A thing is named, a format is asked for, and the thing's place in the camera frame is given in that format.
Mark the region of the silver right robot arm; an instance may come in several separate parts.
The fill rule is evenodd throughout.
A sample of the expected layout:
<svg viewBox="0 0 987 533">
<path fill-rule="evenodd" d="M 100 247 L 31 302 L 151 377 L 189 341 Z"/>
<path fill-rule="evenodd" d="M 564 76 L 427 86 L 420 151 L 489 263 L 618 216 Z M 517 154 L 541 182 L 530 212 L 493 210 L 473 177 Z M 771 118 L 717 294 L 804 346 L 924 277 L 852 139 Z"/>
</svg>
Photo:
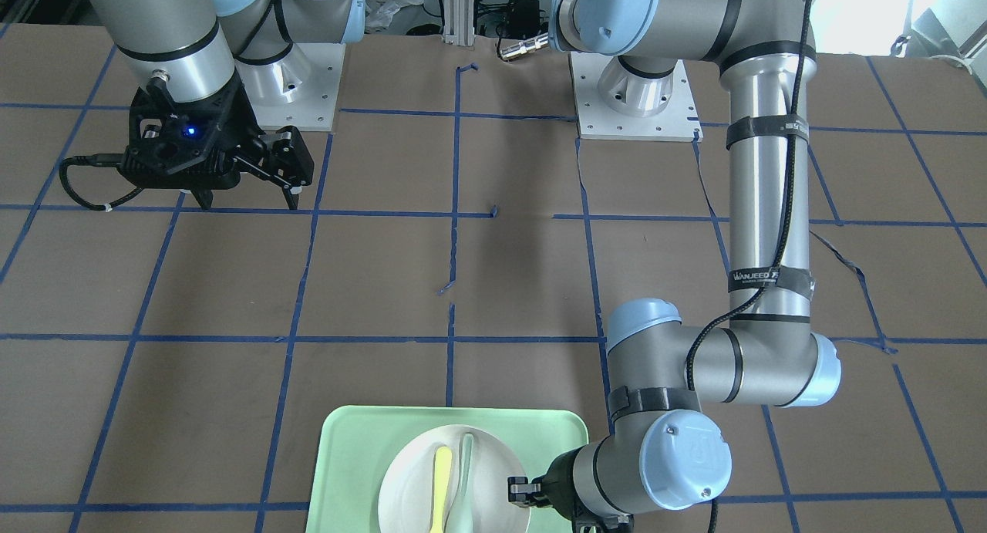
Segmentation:
<svg viewBox="0 0 987 533">
<path fill-rule="evenodd" d="M 258 122 L 260 106 L 318 96 L 303 43 L 346 44 L 366 0 L 89 0 L 139 82 L 122 153 L 67 157 L 63 190 L 109 212 L 147 189 L 184 190 L 201 209 L 243 174 L 281 190 L 290 210 L 315 163 L 296 126 Z"/>
</svg>

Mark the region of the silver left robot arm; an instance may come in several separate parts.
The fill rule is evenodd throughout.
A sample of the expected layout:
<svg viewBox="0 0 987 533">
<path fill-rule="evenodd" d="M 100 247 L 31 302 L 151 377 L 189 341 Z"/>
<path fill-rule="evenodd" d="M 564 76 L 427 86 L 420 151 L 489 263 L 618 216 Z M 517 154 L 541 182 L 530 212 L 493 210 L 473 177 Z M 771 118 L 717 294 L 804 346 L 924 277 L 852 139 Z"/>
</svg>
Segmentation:
<svg viewBox="0 0 987 533">
<path fill-rule="evenodd" d="M 733 460 L 701 403 L 819 406 L 837 392 L 834 343 L 810 328 L 803 85 L 817 69 L 813 1 L 552 0 L 554 50 L 612 56 L 632 79 L 663 79 L 679 61 L 719 67 L 730 104 L 730 309 L 702 328 L 660 299 L 613 309 L 612 433 L 536 479 L 509 477 L 511 504 L 549 506 L 574 532 L 630 532 L 635 516 L 705 502 L 716 520 Z"/>
</svg>

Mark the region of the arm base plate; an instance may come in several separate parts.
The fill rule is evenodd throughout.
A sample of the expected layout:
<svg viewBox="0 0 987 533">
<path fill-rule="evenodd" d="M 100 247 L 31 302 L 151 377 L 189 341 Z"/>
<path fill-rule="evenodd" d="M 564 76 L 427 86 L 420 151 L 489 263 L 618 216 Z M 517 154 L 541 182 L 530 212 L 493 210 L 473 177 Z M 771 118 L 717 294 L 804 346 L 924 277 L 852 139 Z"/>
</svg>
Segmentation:
<svg viewBox="0 0 987 533">
<path fill-rule="evenodd" d="M 258 125 L 331 132 L 345 53 L 343 44 L 303 43 L 267 65 L 236 62 Z"/>
<path fill-rule="evenodd" d="M 704 139 L 684 62 L 658 79 L 632 75 L 616 56 L 572 52 L 570 63 L 582 139 Z"/>
</svg>

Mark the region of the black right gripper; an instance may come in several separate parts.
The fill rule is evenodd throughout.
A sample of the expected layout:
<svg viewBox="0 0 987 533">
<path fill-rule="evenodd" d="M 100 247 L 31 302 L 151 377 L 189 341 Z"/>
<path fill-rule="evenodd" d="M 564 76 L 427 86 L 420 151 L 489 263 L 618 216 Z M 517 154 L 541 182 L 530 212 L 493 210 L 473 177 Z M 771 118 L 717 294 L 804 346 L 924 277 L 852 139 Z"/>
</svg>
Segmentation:
<svg viewBox="0 0 987 533">
<path fill-rule="evenodd" d="M 237 135 L 237 168 L 281 188 L 287 208 L 297 211 L 301 190 L 312 184 L 315 170 L 309 147 L 299 129 L 286 126 L 273 133 L 261 129 L 246 89 L 240 82 L 237 83 L 231 115 Z M 211 189 L 191 189 L 191 194 L 202 210 L 212 208 Z"/>
</svg>

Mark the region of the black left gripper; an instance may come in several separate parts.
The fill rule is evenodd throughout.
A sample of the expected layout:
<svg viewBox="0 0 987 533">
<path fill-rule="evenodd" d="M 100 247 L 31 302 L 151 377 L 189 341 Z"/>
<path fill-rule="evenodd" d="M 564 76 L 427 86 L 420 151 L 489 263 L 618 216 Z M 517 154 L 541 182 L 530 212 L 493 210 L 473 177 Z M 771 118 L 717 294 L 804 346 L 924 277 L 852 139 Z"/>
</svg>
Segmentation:
<svg viewBox="0 0 987 533">
<path fill-rule="evenodd" d="M 521 508 L 554 508 L 571 523 L 572 532 L 632 532 L 632 516 L 609 518 L 586 508 L 574 483 L 578 449 L 553 460 L 547 473 L 529 480 L 525 476 L 507 479 L 507 499 Z"/>
</svg>

